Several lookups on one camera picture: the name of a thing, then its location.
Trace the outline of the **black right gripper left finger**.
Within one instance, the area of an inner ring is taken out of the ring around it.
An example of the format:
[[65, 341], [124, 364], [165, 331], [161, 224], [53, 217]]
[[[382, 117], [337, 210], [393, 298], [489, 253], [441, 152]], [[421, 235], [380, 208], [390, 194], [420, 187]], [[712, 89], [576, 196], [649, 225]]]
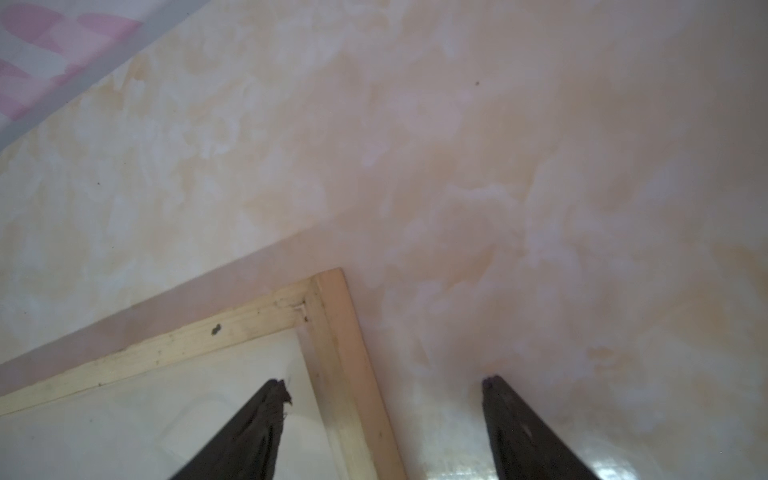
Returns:
[[268, 380], [173, 480], [271, 480], [292, 398], [282, 380]]

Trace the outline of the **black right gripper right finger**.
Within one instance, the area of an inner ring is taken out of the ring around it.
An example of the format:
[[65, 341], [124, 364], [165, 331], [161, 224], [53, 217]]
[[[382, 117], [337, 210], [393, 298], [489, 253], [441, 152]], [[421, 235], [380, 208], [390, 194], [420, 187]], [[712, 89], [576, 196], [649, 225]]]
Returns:
[[500, 479], [598, 479], [502, 377], [482, 381], [482, 409]]

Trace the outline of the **light wooden picture frame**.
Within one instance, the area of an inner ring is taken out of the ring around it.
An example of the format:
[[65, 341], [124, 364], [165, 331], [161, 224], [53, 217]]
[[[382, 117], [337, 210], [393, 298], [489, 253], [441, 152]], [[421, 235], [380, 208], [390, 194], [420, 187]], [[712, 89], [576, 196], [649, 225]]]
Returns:
[[294, 329], [345, 479], [407, 476], [340, 268], [144, 339], [1, 398], [4, 415]]

